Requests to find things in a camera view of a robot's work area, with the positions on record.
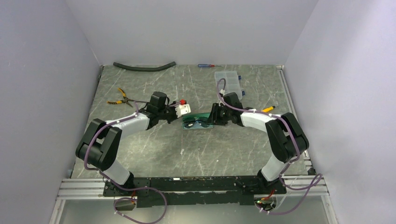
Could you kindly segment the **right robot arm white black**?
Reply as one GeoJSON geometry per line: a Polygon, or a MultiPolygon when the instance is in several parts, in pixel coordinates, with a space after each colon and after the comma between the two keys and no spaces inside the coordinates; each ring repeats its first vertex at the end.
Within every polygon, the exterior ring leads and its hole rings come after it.
{"type": "Polygon", "coordinates": [[[288,164],[298,159],[309,148],[309,141],[293,113],[270,114],[243,107],[236,93],[219,95],[219,103],[212,105],[208,123],[225,126],[232,122],[241,127],[254,128],[267,134],[272,154],[258,171],[257,188],[267,194],[288,164]]]}

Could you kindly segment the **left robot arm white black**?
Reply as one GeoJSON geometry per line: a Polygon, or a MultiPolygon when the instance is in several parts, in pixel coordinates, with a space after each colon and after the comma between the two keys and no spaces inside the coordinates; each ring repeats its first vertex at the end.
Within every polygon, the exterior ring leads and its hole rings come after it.
{"type": "Polygon", "coordinates": [[[156,126],[160,120],[168,123],[182,116],[180,107],[185,100],[170,102],[168,96],[153,92],[143,108],[134,102],[135,112],[129,116],[103,121],[94,119],[86,129],[76,148],[76,157],[84,162],[84,168],[100,172],[115,184],[115,190],[128,196],[134,189],[134,175],[116,159],[122,138],[156,126]]]}

